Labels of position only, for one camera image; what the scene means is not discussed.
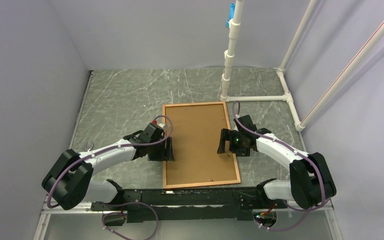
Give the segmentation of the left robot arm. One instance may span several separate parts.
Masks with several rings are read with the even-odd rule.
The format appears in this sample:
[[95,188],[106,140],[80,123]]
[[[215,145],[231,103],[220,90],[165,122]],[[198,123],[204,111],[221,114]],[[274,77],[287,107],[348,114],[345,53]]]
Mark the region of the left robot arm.
[[48,208],[70,210],[81,202],[103,202],[117,210],[126,202],[125,190],[114,180],[94,181],[94,175],[115,165],[147,157],[149,161],[172,161],[171,127],[150,122],[144,130],[124,136],[117,142],[83,152],[65,150],[42,180],[48,193]]

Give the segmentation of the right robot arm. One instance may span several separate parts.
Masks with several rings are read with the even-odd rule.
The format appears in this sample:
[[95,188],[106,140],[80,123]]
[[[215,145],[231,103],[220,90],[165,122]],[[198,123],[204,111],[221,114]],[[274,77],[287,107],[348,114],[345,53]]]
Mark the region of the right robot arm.
[[229,151],[237,157],[248,157],[251,151],[262,153],[286,168],[288,180],[276,178],[261,182],[255,194],[256,203],[269,207],[275,200],[294,201],[309,210],[325,204],[337,189],[325,157],[307,153],[285,143],[266,128],[258,129],[249,115],[234,119],[236,128],[220,131],[218,154]]

